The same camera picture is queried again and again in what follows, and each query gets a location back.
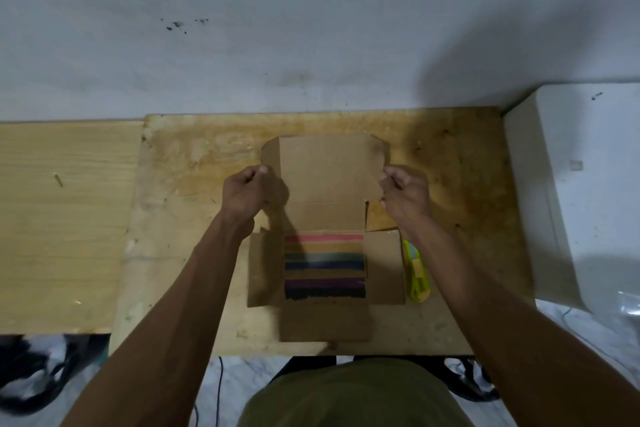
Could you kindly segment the person's right hand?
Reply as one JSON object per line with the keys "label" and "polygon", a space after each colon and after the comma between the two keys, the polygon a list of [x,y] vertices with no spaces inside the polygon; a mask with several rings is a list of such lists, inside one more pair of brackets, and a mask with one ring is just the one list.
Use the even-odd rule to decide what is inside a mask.
{"label": "person's right hand", "polygon": [[428,182],[404,167],[386,165],[379,186],[382,190],[380,205],[403,236],[416,245],[433,221]]}

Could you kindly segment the person's left hand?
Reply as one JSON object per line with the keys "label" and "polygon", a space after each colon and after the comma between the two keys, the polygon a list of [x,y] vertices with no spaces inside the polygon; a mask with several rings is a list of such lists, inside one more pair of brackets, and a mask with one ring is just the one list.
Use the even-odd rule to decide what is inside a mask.
{"label": "person's left hand", "polygon": [[242,241],[252,233],[255,216],[267,204],[246,203],[242,198],[240,177],[244,169],[223,182],[221,207],[216,216],[221,229],[236,241]]}

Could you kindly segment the brown cardboard box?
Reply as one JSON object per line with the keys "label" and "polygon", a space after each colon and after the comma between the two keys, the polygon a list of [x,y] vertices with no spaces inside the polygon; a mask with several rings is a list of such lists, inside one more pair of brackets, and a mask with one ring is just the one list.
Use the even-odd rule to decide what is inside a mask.
{"label": "brown cardboard box", "polygon": [[[280,136],[263,146],[261,163],[276,174],[276,199],[266,207],[268,229],[250,237],[247,306],[276,311],[279,341],[369,341],[372,307],[405,304],[399,231],[367,230],[387,157],[386,143],[366,134]],[[284,237],[332,233],[364,234],[366,299],[286,300]]]}

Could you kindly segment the person's right forearm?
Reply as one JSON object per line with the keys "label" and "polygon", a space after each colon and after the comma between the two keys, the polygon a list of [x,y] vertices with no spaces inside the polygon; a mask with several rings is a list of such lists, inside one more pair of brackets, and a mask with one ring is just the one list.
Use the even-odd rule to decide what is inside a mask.
{"label": "person's right forearm", "polygon": [[423,213],[395,218],[520,427],[640,427],[640,391]]}

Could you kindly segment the person's left forearm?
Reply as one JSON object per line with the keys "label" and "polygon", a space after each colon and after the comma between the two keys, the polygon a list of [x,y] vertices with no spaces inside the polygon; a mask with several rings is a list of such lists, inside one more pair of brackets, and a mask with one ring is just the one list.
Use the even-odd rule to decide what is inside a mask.
{"label": "person's left forearm", "polygon": [[60,427],[188,427],[239,247],[253,218],[222,210],[173,284],[87,384]]}

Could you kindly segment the yellow-green utility knife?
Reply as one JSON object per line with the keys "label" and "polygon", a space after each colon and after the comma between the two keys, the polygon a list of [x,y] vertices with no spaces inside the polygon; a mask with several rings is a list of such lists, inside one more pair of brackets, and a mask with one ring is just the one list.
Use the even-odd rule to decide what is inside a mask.
{"label": "yellow-green utility knife", "polygon": [[416,303],[425,302],[431,293],[426,266],[419,250],[402,237],[405,264],[410,274],[410,297]]}

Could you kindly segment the row of coloured cloth strips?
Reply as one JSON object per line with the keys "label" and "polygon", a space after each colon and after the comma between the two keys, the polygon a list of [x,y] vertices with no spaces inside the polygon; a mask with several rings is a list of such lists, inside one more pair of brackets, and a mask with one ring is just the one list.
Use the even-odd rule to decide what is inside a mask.
{"label": "row of coloured cloth strips", "polygon": [[284,298],[289,301],[365,300],[364,234],[284,237]]}

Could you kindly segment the white cabinet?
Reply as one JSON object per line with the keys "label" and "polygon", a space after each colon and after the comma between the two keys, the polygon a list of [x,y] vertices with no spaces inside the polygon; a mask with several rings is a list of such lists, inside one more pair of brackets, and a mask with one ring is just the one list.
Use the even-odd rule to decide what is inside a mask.
{"label": "white cabinet", "polygon": [[504,116],[537,299],[640,296],[640,83],[544,85]]}

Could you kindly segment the light wooden table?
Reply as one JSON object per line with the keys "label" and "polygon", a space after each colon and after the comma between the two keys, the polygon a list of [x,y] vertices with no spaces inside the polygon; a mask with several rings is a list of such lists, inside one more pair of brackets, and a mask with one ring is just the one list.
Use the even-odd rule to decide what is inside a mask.
{"label": "light wooden table", "polygon": [[0,123],[0,335],[110,332],[142,128]]}

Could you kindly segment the olive green shirt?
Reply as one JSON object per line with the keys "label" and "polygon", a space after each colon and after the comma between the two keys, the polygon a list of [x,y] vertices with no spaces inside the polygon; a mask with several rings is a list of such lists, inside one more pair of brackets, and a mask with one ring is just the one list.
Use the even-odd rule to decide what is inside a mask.
{"label": "olive green shirt", "polygon": [[380,357],[286,373],[245,405],[237,427],[474,427],[437,377]]}

